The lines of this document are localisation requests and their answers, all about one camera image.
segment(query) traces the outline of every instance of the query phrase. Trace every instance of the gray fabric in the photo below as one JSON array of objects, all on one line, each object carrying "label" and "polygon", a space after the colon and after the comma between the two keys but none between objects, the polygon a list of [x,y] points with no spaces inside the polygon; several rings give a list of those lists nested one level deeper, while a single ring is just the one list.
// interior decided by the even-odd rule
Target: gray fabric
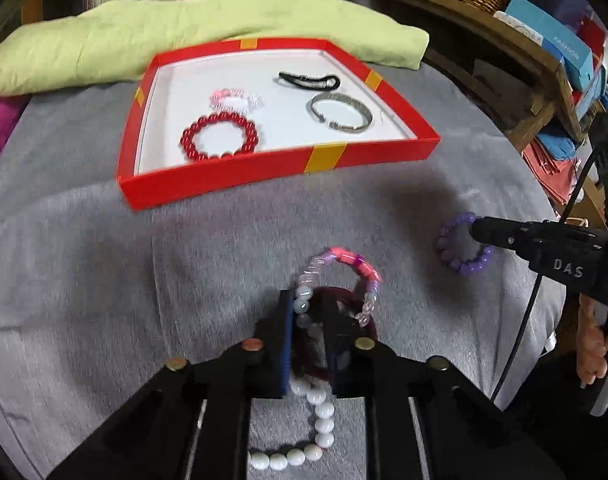
[{"label": "gray fabric", "polygon": [[[522,220],[551,208],[520,156],[444,76],[377,67],[442,136],[429,159],[258,182],[131,212],[113,182],[135,85],[36,96],[0,158],[0,441],[46,475],[169,356],[198,362],[248,336],[309,257],[359,251],[385,284],[375,320],[399,354],[448,357],[486,394],[534,276],[507,251],[462,278],[437,261],[439,222],[466,209]],[[353,286],[348,269],[324,282]],[[560,317],[544,282],[506,406]],[[254,402],[251,445],[310,436],[309,407]],[[337,402],[322,460],[249,478],[365,477],[363,409]]]}]

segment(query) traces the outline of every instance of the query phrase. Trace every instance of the red box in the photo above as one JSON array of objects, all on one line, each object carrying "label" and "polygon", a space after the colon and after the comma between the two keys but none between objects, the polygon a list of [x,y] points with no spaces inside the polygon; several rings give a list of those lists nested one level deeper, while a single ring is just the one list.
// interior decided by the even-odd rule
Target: red box
[{"label": "red box", "polygon": [[[416,138],[367,142],[333,142],[212,158],[145,173],[136,171],[140,136],[143,136],[148,101],[157,72],[184,60],[250,50],[323,51],[373,92],[394,112]],[[346,166],[427,158],[437,146],[433,128],[381,76],[328,40],[258,38],[221,41],[165,52],[155,56],[136,91],[126,121],[116,179],[129,205],[136,210],[174,202],[197,194],[281,176],[325,171]]]}]

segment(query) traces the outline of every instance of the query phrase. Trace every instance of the human hand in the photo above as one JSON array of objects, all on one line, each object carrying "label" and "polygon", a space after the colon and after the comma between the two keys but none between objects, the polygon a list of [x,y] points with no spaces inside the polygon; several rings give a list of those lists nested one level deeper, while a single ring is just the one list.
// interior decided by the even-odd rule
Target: human hand
[{"label": "human hand", "polygon": [[580,294],[580,310],[577,328],[577,375],[586,384],[602,379],[608,372],[606,352],[608,337],[597,326],[595,304],[597,302]]}]

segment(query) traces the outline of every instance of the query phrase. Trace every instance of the red beaded bracelet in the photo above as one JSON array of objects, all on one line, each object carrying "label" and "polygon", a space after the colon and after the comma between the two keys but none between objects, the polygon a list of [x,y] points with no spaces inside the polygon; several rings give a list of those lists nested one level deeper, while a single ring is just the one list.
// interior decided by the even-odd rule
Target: red beaded bracelet
[{"label": "red beaded bracelet", "polygon": [[[242,144],[242,147],[235,153],[223,153],[221,157],[217,155],[209,156],[207,153],[198,152],[193,144],[193,137],[202,131],[204,127],[216,123],[233,123],[240,128],[244,128],[246,142]],[[181,134],[180,146],[183,147],[184,153],[186,153],[188,158],[199,161],[207,158],[228,158],[233,155],[239,155],[239,153],[253,153],[255,151],[255,146],[257,146],[259,141],[257,129],[255,128],[255,123],[253,121],[249,121],[242,114],[237,112],[219,112],[209,116],[204,115],[186,128],[183,131],[183,134]]]}]

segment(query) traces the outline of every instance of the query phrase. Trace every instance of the silver cuff bracelet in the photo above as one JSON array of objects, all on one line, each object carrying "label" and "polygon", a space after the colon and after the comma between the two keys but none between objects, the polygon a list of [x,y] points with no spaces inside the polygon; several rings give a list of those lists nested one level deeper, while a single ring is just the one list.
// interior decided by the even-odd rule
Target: silver cuff bracelet
[{"label": "silver cuff bracelet", "polygon": [[343,124],[339,124],[337,121],[330,121],[328,123],[329,128],[332,128],[334,130],[340,130],[341,132],[347,132],[350,134],[358,134],[360,132],[363,132],[373,122],[373,114],[370,113],[368,107],[361,101],[358,101],[355,98],[350,97],[346,94],[340,94],[339,92],[322,92],[321,94],[317,94],[315,97],[313,97],[306,105],[308,110],[321,123],[326,122],[326,116],[315,110],[314,105],[319,101],[326,100],[339,101],[355,108],[363,119],[363,124],[361,124],[360,126],[344,126]]}]

